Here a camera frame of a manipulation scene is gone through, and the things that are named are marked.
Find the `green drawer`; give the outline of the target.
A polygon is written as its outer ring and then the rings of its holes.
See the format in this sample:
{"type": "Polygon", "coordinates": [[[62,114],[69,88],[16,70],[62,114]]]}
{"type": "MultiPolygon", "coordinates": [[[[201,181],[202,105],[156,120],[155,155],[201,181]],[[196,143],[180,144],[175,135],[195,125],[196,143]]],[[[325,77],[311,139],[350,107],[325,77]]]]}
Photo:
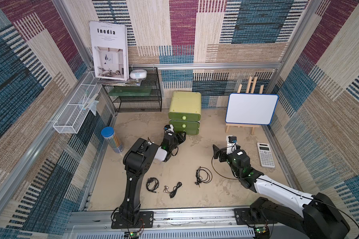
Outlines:
{"type": "Polygon", "coordinates": [[[169,112],[169,119],[181,121],[200,121],[201,114],[198,113],[182,113],[182,112],[169,112]]]}
{"type": "Polygon", "coordinates": [[[199,134],[199,129],[186,129],[186,128],[175,128],[174,129],[175,132],[186,132],[186,134],[189,135],[198,135],[199,134]]]}
{"type": "Polygon", "coordinates": [[[169,124],[171,124],[175,130],[196,130],[200,125],[198,121],[182,120],[170,120],[169,124]]]}

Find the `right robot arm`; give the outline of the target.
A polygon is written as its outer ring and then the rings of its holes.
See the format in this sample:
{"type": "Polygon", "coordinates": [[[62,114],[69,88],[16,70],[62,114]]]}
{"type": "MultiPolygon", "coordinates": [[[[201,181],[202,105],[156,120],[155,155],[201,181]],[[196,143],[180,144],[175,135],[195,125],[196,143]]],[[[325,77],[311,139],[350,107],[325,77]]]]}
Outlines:
{"type": "Polygon", "coordinates": [[[213,159],[227,162],[233,179],[261,194],[250,205],[253,221],[268,220],[293,228],[310,239],[344,239],[351,228],[349,216],[325,194],[312,195],[283,185],[254,169],[239,145],[213,148],[213,159]]]}

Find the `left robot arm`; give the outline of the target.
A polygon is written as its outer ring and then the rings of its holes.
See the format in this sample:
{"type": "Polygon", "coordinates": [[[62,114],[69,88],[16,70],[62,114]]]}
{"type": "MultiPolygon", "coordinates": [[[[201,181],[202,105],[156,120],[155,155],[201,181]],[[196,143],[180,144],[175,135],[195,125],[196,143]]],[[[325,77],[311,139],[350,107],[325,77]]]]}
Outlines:
{"type": "Polygon", "coordinates": [[[136,228],[147,222],[146,216],[140,217],[140,193],[144,175],[150,169],[154,160],[167,162],[176,153],[173,153],[180,144],[185,142],[186,132],[166,131],[160,145],[143,138],[137,141],[128,150],[123,159],[127,183],[125,197],[120,205],[111,214],[112,229],[136,228]]]}

